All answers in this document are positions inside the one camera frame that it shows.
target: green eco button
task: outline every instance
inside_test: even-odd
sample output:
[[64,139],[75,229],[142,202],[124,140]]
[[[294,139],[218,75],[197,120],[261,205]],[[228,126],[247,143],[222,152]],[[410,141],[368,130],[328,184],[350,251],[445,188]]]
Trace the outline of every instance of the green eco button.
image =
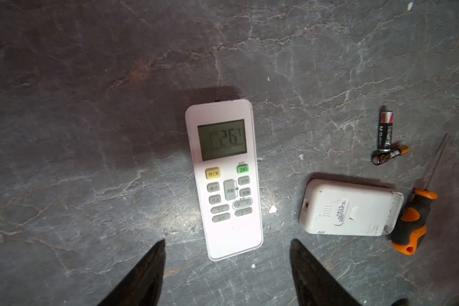
[[248,172],[248,165],[247,164],[241,164],[239,165],[238,167],[236,167],[236,172],[238,174],[241,174],[241,173],[246,173]]

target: lcd display screen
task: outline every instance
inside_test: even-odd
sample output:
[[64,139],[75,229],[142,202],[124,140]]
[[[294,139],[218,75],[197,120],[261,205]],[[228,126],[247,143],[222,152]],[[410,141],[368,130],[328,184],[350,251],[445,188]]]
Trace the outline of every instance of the lcd display screen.
[[243,119],[199,125],[197,130],[203,161],[247,152],[245,121]]

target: temperature reading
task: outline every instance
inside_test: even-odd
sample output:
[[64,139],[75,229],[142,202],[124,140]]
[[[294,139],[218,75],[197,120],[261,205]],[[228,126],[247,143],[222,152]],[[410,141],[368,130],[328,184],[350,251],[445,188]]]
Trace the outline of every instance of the temperature reading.
[[244,165],[243,167],[238,167],[238,173],[245,173],[248,172],[248,165]]
[[228,130],[221,130],[220,131],[220,140],[219,144],[221,147],[232,146],[233,144],[239,144],[238,139],[241,137],[241,129],[228,129]]

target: black and orange handle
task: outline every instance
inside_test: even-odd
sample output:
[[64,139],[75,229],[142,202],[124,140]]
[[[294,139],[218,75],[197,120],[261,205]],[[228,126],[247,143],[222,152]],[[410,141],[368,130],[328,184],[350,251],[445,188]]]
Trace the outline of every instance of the black and orange handle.
[[393,248],[406,255],[413,255],[427,233],[426,221],[432,201],[437,194],[425,189],[415,189],[415,197],[397,221],[391,233]]

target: aa battery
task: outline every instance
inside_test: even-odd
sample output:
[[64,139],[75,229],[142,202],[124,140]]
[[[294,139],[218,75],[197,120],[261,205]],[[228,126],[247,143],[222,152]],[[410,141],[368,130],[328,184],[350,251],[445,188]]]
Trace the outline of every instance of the aa battery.
[[381,112],[379,131],[377,133],[377,149],[381,152],[391,151],[392,142],[392,112]]
[[380,153],[379,155],[373,156],[373,164],[374,165],[380,165],[382,163],[387,162],[390,159],[393,159],[395,157],[401,156],[403,154],[406,154],[410,152],[410,148],[406,145],[400,145],[398,148],[387,152],[387,153]]

